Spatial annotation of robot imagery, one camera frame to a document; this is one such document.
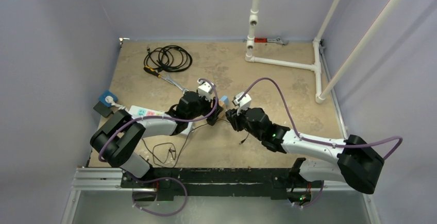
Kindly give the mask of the beige dragon cube socket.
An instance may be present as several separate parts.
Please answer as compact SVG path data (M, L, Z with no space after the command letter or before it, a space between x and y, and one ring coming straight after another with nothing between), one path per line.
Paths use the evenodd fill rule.
M227 109L227 105L222 100L218 101L218 107L217 107L217 117L218 119L222 119L225 116L225 112Z

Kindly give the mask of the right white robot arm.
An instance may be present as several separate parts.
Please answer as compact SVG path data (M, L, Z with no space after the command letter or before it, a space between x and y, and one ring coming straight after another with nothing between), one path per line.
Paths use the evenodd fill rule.
M289 173L295 186L312 181L337 181L365 194L373 194L384 158L361 137L327 139L296 135L291 128L274 124L261 108L231 109L225 116L235 131L245 130L267 150L299 154Z

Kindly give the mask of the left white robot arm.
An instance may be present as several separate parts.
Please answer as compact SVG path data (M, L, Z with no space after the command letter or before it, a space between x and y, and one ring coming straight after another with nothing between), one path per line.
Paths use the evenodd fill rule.
M133 115L119 110L91 136L90 145L111 167L129 172L140 187L148 187L154 180L154 168L135 153L139 141L159 135L179 135L188 129L189 123L198 120L205 119L213 126L223 116L225 107L216 97L187 91L163 114Z

